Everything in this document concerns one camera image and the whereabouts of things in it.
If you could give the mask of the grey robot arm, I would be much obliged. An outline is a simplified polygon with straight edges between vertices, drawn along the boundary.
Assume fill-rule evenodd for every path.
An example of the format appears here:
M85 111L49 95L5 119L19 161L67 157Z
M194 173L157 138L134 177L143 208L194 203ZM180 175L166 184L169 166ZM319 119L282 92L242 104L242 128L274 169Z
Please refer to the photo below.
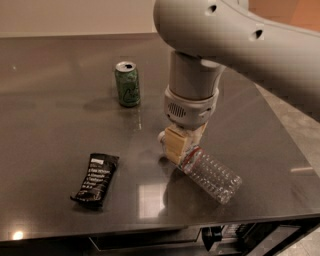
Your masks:
M216 107L215 78L231 68L317 120L320 114L320 35L263 19L248 0L156 0L156 30L173 48L165 107L166 157L181 165L199 142Z

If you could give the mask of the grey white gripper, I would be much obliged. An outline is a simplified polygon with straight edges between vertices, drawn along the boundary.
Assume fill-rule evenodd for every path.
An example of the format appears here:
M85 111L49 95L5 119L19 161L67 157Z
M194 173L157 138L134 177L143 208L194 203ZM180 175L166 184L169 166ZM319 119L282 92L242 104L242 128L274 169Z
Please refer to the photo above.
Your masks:
M219 90L214 89L208 99L189 100L175 95L166 88L164 95L164 112L168 119L187 130L194 130L190 134L175 125L165 129L165 154L174 164L179 165L190 146L199 145L207 122L214 113L219 96Z

